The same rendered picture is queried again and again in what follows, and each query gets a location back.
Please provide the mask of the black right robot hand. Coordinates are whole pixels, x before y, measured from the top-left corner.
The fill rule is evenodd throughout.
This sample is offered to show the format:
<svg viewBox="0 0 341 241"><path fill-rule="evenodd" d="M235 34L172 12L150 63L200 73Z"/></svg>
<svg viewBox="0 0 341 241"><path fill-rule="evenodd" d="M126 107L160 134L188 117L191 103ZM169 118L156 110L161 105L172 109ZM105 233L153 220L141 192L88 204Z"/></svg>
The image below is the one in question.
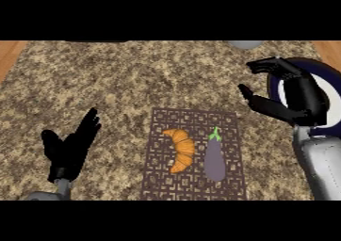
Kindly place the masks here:
<svg viewBox="0 0 341 241"><path fill-rule="evenodd" d="M246 63L251 73L269 73L282 81L285 105L253 94L238 84L248 108L290 125L321 126L327 124L328 104L309 72L281 57L268 57Z"/></svg>

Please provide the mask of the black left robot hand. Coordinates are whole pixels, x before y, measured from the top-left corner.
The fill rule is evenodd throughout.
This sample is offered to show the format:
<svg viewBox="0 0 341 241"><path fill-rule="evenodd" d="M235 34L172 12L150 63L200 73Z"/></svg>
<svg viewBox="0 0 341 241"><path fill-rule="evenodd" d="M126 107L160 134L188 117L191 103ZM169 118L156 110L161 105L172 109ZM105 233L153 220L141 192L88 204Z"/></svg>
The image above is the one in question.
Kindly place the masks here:
<svg viewBox="0 0 341 241"><path fill-rule="evenodd" d="M60 139L51 130L40 131L43 155L49 160L48 182L64 179L71 182L80 173L86 152L101 127L97 110L89 108L76 131Z"/></svg>

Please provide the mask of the white plate with blue rim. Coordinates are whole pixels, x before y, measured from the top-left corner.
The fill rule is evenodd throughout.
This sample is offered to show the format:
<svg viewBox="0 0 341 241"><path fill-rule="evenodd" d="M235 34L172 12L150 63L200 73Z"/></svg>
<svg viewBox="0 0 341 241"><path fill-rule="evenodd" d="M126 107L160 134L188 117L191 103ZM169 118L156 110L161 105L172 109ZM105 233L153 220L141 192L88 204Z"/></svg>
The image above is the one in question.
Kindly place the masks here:
<svg viewBox="0 0 341 241"><path fill-rule="evenodd" d="M309 134L312 136L327 136L341 138L341 72L322 62L309 58L287 58L294 65L303 68L322 91L328 104L327 124L312 126ZM268 94L269 99L285 105L282 81L268 73Z"/></svg>

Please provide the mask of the orange croissant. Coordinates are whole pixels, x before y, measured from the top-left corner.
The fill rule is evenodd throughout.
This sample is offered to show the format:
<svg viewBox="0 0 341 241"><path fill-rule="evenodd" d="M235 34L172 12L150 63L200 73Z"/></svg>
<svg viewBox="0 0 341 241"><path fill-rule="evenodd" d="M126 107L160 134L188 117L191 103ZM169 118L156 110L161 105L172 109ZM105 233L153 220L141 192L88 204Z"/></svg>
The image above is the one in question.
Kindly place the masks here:
<svg viewBox="0 0 341 241"><path fill-rule="evenodd" d="M166 129L161 133L170 137L175 148L175 162L169 169L170 173L178 173L192 163L194 141L182 129Z"/></svg>

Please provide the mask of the brown patterned placemat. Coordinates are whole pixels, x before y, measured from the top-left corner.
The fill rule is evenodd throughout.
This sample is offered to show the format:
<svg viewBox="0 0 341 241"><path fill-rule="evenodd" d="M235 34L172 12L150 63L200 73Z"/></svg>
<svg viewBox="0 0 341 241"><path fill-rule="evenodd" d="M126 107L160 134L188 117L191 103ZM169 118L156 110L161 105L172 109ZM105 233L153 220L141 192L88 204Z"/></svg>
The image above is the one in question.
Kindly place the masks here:
<svg viewBox="0 0 341 241"><path fill-rule="evenodd" d="M194 142L192 164L178 173L169 169L175 147L166 129L182 129ZM218 130L225 178L213 182L204 173L207 136ZM246 199L235 114L231 112L153 108L139 198L147 201L229 201Z"/></svg>

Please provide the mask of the grey round object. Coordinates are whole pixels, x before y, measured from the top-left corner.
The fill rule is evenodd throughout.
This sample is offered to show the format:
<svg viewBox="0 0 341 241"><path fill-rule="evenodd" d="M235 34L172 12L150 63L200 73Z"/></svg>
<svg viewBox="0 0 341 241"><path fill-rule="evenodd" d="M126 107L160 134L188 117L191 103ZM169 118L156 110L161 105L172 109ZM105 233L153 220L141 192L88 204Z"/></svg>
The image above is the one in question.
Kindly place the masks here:
<svg viewBox="0 0 341 241"><path fill-rule="evenodd" d="M254 49L260 44L260 40L229 40L229 45L243 50Z"/></svg>

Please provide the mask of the purple eggplant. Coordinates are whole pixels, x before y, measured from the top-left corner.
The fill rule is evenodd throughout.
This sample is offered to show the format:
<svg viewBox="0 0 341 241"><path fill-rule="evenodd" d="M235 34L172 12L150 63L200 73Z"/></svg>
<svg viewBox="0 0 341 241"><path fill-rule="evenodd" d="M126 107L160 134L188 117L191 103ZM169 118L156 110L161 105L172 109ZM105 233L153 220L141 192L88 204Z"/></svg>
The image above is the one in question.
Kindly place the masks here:
<svg viewBox="0 0 341 241"><path fill-rule="evenodd" d="M218 127L213 127L207 135L206 154L204 154L204 173L209 180L219 182L225 178L225 160L220 154L220 136Z"/></svg>

